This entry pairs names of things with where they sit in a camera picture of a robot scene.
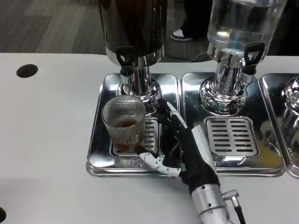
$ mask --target ribbed glass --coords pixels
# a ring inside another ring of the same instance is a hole
[[[134,145],[142,141],[145,116],[143,102],[129,95],[111,99],[102,110],[102,119],[112,142],[123,152],[133,151]]]

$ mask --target shoe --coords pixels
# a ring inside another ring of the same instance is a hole
[[[171,39],[175,41],[191,41],[193,38],[187,37],[183,35],[183,31],[181,29],[178,29],[177,31],[173,32],[171,34]]]

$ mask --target metal grate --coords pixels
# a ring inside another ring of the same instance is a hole
[[[159,123],[155,119],[145,120],[144,138],[141,143],[150,152],[157,153],[159,146]],[[118,156],[134,156],[134,152],[124,153],[113,146],[113,154]]]
[[[246,117],[208,117],[205,120],[211,151],[222,156],[254,156],[258,149],[252,121]]]

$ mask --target white robotic fingertip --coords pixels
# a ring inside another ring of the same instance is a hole
[[[156,169],[157,171],[163,174],[178,177],[181,173],[181,169],[179,168],[171,168],[164,166],[163,159],[161,157],[155,158],[151,153],[141,153],[139,157],[150,167]]]

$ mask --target gray carpet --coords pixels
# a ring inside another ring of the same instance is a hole
[[[170,40],[184,18],[183,4],[169,0],[164,62],[206,52],[206,39]],[[98,0],[0,0],[0,52],[106,54]]]

